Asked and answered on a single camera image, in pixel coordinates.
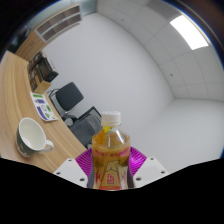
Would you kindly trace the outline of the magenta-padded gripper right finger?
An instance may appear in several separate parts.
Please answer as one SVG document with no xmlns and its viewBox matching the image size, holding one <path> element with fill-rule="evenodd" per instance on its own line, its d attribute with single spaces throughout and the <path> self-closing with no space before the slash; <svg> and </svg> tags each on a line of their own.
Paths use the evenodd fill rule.
<svg viewBox="0 0 224 224">
<path fill-rule="evenodd" d="M 155 157 L 146 157 L 143 153 L 130 148 L 128 188 L 140 188 L 154 181 L 157 181 L 169 172 L 161 165 Z"/>
</svg>

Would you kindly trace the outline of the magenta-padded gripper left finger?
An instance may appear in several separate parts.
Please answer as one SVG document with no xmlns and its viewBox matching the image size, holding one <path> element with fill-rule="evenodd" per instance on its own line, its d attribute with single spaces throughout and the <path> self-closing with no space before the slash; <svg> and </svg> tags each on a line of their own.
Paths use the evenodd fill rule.
<svg viewBox="0 0 224 224">
<path fill-rule="evenodd" d="M 78 186 L 92 188 L 94 185 L 92 150 L 86 150 L 75 159 L 66 159 L 54 174 Z"/>
</svg>

